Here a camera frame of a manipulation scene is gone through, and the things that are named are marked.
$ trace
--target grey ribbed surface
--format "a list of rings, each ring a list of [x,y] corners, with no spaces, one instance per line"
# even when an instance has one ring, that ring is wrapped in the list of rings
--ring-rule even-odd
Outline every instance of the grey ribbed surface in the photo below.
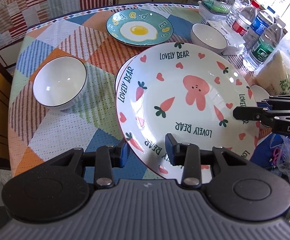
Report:
[[[0,240],[238,240],[290,239],[283,219],[265,224],[229,220],[206,204],[197,191],[173,180],[120,180],[96,191],[83,210],[47,225],[12,220]]]

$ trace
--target blue bottle label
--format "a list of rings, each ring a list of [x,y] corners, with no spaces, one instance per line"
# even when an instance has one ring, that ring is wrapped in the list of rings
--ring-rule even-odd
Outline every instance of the blue bottle label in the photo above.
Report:
[[[260,17],[259,15],[257,15],[254,19],[254,21],[252,22],[251,24],[251,28],[253,31],[255,31],[259,36],[262,35],[262,33],[264,32],[264,30],[266,28],[268,28],[269,25],[264,22]]]

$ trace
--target plastic basket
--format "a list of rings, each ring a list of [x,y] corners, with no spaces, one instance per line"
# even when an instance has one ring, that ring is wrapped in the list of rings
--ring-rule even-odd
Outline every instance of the plastic basket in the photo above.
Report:
[[[226,3],[223,3],[216,0],[202,0],[202,4],[205,5],[211,12],[226,15],[229,13],[234,1],[226,0]]]

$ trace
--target egg plate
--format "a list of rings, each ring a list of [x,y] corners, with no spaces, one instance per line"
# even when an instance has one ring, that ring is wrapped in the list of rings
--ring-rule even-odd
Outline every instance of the egg plate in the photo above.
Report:
[[[133,46],[153,46],[168,41],[173,26],[161,14],[144,9],[127,9],[113,14],[106,23],[109,34]]]

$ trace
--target plastic bottle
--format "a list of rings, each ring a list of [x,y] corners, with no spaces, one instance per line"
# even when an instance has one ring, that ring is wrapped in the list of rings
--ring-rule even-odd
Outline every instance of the plastic bottle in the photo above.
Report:
[[[230,8],[229,14],[226,15],[225,19],[225,22],[228,24],[229,27],[232,27],[240,12],[250,4],[250,0],[235,0],[234,4]]]
[[[273,52],[282,38],[285,23],[281,19],[267,28],[252,49],[243,58],[243,64],[249,71],[256,70]]]
[[[235,22],[232,25],[232,29],[243,36],[248,28],[251,26],[253,20],[257,15],[257,9],[260,7],[260,4],[255,0],[252,1],[250,6],[245,7],[241,13],[236,18]]]
[[[258,41],[264,30],[274,23],[275,11],[271,7],[261,10],[253,20],[248,32],[244,34],[245,48],[249,51]]]

